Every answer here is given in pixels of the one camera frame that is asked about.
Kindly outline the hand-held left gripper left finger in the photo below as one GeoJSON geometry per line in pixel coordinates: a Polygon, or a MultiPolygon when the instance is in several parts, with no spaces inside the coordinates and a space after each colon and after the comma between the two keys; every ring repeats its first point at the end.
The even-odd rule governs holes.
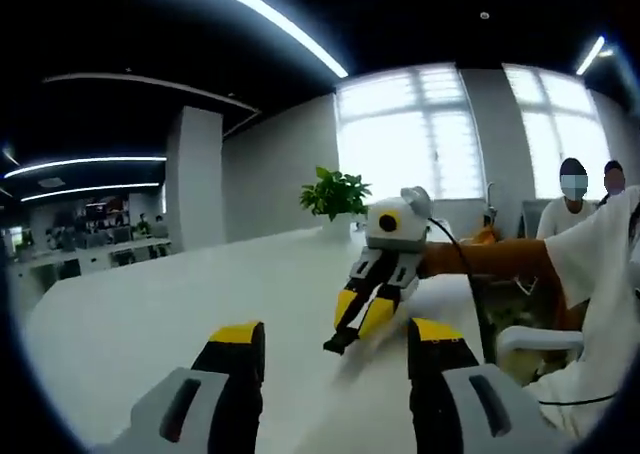
{"type": "Polygon", "coordinates": [[[253,453],[263,410],[265,326],[214,332],[189,368],[176,368],[132,407],[109,453],[253,453]]]}

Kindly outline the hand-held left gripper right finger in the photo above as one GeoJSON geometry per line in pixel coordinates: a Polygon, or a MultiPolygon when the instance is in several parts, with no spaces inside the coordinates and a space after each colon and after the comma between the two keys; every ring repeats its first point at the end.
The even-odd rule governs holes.
{"type": "Polygon", "coordinates": [[[413,318],[407,330],[409,407],[419,453],[558,453],[560,433],[493,364],[480,364],[447,324],[413,318]]]}

